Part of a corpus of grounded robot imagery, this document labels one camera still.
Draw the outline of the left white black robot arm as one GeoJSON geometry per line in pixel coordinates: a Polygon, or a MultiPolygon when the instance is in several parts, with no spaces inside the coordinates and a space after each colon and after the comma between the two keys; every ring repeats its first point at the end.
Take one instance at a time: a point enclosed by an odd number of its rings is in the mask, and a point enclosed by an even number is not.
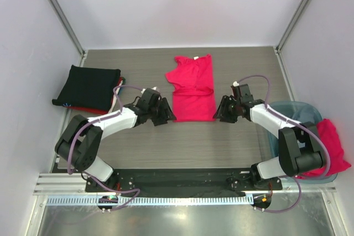
{"type": "Polygon", "coordinates": [[[67,173],[86,174],[105,191],[114,191],[118,175],[97,155],[101,140],[122,130],[132,129],[151,120],[155,126],[176,120],[168,100],[155,88],[144,89],[141,96],[119,110],[93,118],[74,116],[59,138],[55,152],[67,162],[67,173]]]}

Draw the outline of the white t shirt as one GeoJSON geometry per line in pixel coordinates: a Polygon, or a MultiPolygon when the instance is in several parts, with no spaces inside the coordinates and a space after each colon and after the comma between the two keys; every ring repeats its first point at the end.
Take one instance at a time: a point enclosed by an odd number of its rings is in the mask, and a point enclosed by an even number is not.
{"type": "Polygon", "coordinates": [[[109,109],[108,113],[112,113],[113,109],[117,103],[117,95],[119,94],[119,86],[121,86],[121,81],[122,81],[122,77],[119,78],[118,84],[116,85],[116,87],[113,89],[113,97],[112,97],[112,103],[111,103],[111,108],[109,109]]]}

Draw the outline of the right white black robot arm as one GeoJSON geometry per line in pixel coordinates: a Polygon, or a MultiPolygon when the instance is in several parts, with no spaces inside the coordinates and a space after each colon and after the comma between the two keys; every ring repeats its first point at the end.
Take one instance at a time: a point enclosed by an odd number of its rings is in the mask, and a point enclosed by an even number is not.
{"type": "Polygon", "coordinates": [[[247,84],[234,82],[232,94],[224,95],[214,118],[235,123],[238,118],[260,125],[278,140],[278,155],[248,169],[246,189],[265,190],[282,177],[326,183],[330,156],[312,122],[300,123],[274,110],[264,100],[254,99],[247,84]]]}

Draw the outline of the black t shirt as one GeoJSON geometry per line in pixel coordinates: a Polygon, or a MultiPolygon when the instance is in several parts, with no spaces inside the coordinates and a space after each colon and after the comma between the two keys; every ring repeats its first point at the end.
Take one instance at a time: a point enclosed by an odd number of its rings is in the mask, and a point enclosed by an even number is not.
{"type": "Polygon", "coordinates": [[[119,69],[97,69],[72,65],[55,106],[88,108],[108,112],[113,89],[121,78],[119,69]]]}

